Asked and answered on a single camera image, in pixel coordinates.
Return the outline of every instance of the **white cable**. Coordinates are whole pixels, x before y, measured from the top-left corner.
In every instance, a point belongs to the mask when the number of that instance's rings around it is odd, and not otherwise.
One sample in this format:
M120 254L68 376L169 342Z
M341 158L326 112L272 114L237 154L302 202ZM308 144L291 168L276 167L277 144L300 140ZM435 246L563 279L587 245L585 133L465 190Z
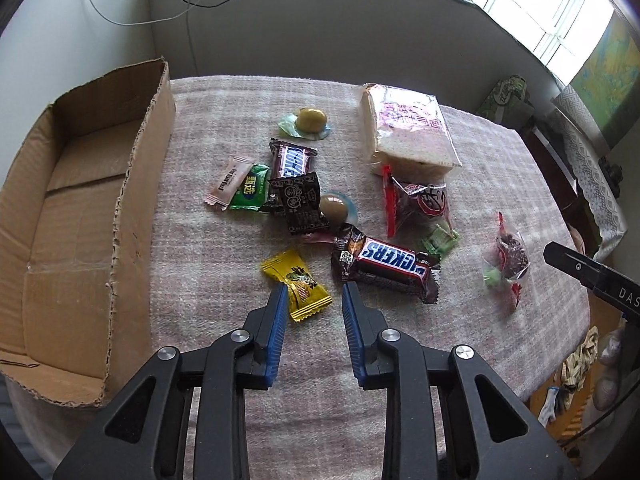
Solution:
M103 13L101 13L100 10L98 10L98 8L95 6L93 0L89 0L89 3L94 8L95 12L100 14L100 16L103 17L105 20L107 20L109 23L113 23L113 25L121 25L123 27L132 27L134 25L151 25L153 23L168 22L170 20L174 20L175 18L180 18L180 16L183 16L184 14L189 12L191 9L193 9L193 7L195 7L201 1L202 0L198 0L197 2L192 4L191 0L189 0L189 2L187 3L187 8L185 10L183 10L180 14L176 14L175 16L172 16L170 18L161 18L159 20L151 20L150 22L138 22L138 23L119 23L119 22L114 22L113 20L110 20L109 18L107 18Z

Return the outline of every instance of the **yellow candy wrapper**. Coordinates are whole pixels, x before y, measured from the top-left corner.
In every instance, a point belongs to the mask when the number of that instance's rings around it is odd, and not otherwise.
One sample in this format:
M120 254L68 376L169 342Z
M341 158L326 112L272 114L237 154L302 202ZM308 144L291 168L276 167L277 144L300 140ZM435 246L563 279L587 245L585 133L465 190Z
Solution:
M311 277L295 249L289 249L260 264L262 271L289 288L289 313L293 321L302 321L331 304L324 287Z

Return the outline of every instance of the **red wrapped snack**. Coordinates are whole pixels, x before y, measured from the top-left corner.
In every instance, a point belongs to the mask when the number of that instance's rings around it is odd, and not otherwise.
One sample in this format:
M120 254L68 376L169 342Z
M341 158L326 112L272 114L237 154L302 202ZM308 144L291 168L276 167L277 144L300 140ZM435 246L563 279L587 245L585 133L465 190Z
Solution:
M449 232L453 232L449 218L446 184L398 182L388 164L382 168L382 183L385 191L387 237L394 237L398 228L414 214L422 216L430 230L441 223Z
M484 258L482 273L487 286L499 287L504 283L509 287L515 309L520 303L522 285L527 277L530 262L520 232L508 227L500 212L498 221L495 250Z

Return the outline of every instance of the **wooden floor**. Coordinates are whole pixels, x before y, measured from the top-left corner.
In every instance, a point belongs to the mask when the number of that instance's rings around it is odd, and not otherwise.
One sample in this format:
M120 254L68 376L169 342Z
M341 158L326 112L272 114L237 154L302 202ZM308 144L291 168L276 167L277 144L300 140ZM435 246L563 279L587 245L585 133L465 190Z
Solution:
M605 303L600 298L596 298L591 293L589 293L589 307L591 311L590 326L595 325L598 327L598 332L601 338L618 327L620 323L620 311L618 309L610 306L608 303ZM547 425L546 430L556 440L568 438L580 431L584 407L591 395L593 385L603 369L604 366L599 362L594 363L591 370L587 373L587 378L584 381L584 387L574 395L571 407L566 412L558 415L555 421L550 422ZM550 377L529 399L529 409L534 415L538 416L540 414L540 409L545 403L546 390L548 387L560 385L560 370L561 368L558 368L555 375Z

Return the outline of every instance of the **yellow candy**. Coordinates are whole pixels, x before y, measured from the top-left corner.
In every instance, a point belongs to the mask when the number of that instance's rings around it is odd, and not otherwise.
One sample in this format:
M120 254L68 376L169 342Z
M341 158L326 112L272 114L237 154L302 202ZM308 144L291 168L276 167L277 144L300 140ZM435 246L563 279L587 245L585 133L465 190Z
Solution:
M331 304L322 285L311 277L300 255L290 249L260 264L262 271L289 288L289 313L293 321L302 321Z
M315 108L302 108L296 119L296 128L308 134L319 134L326 126L326 114Z

